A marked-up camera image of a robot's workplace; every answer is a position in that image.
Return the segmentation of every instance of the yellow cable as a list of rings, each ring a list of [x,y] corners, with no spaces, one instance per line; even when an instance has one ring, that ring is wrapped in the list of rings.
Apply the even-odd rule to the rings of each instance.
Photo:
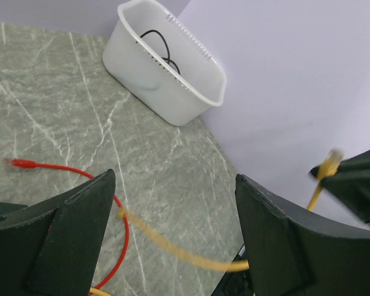
[[[318,181],[322,180],[327,176],[332,176],[336,173],[337,168],[339,167],[340,162],[343,159],[343,154],[339,150],[331,150],[325,161],[319,167],[317,179]],[[314,206],[318,200],[318,197],[322,191],[322,187],[318,183],[317,188],[313,194],[313,197],[307,206],[309,211],[314,209]],[[146,222],[138,218],[135,214],[121,208],[119,212],[120,218],[123,216],[128,217],[128,219],[137,226],[142,232],[144,232],[149,238],[155,242],[158,246],[164,249],[166,252],[172,253],[174,256],[179,259],[186,261],[194,266],[198,266],[205,269],[215,270],[215,271],[225,271],[225,272],[236,272],[249,269],[249,264],[247,260],[244,261],[235,261],[235,262],[218,262],[209,260],[200,256],[193,255],[184,249],[178,248],[161,236],[157,231],[153,230],[148,226]]]
[[[100,295],[100,296],[111,296],[111,294],[108,294],[108,293],[103,292],[101,290],[97,290],[96,288],[91,288],[90,293]]]

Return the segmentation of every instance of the wall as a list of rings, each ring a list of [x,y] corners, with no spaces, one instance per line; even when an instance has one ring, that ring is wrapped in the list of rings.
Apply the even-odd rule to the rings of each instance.
[[[128,0],[0,0],[0,21],[109,37]],[[189,0],[159,0],[178,15]]]
[[[332,147],[370,148],[370,0],[192,0],[179,18],[226,70],[203,118],[240,173],[305,207]],[[327,194],[315,212],[360,224]]]

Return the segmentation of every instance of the marble surface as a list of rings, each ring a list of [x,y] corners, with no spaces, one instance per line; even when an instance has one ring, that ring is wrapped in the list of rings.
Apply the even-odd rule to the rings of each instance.
[[[235,170],[200,119],[170,126],[104,69],[106,40],[0,23],[0,201],[33,205],[85,181],[73,173],[6,168],[4,157],[117,175],[117,195],[176,245],[232,260],[242,244]],[[124,239],[113,205],[94,283]],[[113,295],[206,295],[222,273],[161,251],[135,228]]]

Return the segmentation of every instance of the white plastic bin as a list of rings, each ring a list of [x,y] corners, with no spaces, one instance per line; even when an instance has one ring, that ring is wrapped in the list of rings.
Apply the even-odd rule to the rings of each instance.
[[[119,21],[103,63],[120,83],[172,125],[188,123],[223,103],[226,75],[210,53],[160,3],[132,0],[118,6]],[[161,57],[170,48],[181,75]]]

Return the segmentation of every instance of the black cable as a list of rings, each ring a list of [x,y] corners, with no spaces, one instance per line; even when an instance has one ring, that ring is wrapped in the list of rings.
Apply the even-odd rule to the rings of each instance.
[[[169,48],[168,48],[168,45],[167,45],[167,42],[166,42],[166,39],[163,37],[163,35],[161,34],[161,32],[159,32],[158,30],[148,30],[148,31],[146,31],[145,33],[143,33],[141,36],[140,36],[140,38],[143,38],[145,35],[148,35],[148,34],[150,34],[150,33],[156,33],[156,34],[158,34],[159,35],[159,37],[161,37],[161,39],[162,39],[162,41],[163,41],[163,43],[165,44],[165,47],[166,47],[166,51],[167,51],[167,57],[162,57],[162,59],[171,67],[171,68],[173,68],[173,69],[175,69],[177,72],[178,72],[178,74],[180,74],[181,75],[181,72],[179,71],[179,67],[177,66],[177,64],[173,61],[173,60],[171,60],[170,59],[170,50],[169,50]]]

